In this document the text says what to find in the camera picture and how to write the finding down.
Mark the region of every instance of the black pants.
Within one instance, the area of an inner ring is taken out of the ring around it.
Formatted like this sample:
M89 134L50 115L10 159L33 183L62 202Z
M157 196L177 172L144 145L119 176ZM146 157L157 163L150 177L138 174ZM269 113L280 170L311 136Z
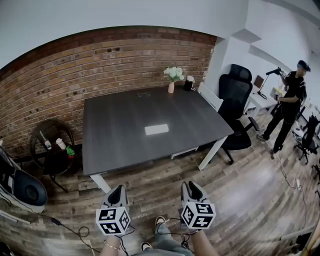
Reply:
M283 114L281 113L281 109L280 107L276 110L273 119L271 120L271 122L268 124L268 127L266 128L263 137L266 140L270 139L270 134L274 131L274 129L276 128L276 126L279 124L279 122L284 119ZM287 123L285 120L283 121L282 124L282 128L279 132L278 137L275 140L274 143L274 147L273 147L273 151L276 153L279 150L282 149L283 147L283 143L285 142L285 139L288 135L288 132L290 132L291 127L292 127L293 123Z

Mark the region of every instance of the brick wall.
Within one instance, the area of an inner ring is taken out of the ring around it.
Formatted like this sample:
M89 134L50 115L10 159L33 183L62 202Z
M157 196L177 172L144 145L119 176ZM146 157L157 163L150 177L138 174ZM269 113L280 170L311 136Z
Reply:
M82 143L86 98L167 86L163 70L179 66L205 79L216 37L166 27L116 27L49 42L0 70L0 139L13 156L29 155L38 122L66 122Z

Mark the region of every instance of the black cap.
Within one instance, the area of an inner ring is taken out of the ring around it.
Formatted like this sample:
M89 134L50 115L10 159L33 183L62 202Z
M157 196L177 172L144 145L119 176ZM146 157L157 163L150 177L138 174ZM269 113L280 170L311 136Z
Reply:
M304 60L299 60L298 65L303 67L308 72L311 71L311 68L309 67L309 65Z

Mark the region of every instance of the gray table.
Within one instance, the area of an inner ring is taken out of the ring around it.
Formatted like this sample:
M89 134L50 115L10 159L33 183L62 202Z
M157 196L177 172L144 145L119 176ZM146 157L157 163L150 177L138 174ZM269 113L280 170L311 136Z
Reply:
M145 127L168 132L146 135ZM103 191L100 174L215 142L202 170L233 130L196 91L176 87L130 90L88 98L83 113L83 173Z

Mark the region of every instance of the jeans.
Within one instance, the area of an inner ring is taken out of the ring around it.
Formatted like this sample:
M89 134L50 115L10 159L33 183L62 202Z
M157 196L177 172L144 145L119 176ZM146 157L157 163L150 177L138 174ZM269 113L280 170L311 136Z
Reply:
M155 243L156 243L156 245L154 246L155 251L157 251L157 249L160 249L160 250L177 253L184 256L194 255L190 250L183 248L181 244L176 240L174 240L171 234L169 233L170 231L164 223L160 223L155 227L155 231L154 231ZM144 253L148 254L152 250L154 249L146 249Z
M266 130L263 134L263 138L265 140L270 139L270 134L274 131L274 129L276 128L276 126L279 124L279 122L282 119L284 119L284 117L281 112L281 108L279 107L276 110L273 119L268 124L268 127L266 128ZM290 132L292 125L293 125L292 123L287 123L285 120L283 121L282 128L281 128L281 130L278 134L278 137L276 138L275 143L274 143L274 147L273 147L274 153L277 153L279 150L282 149L283 143L285 142L286 137L288 135L288 132Z

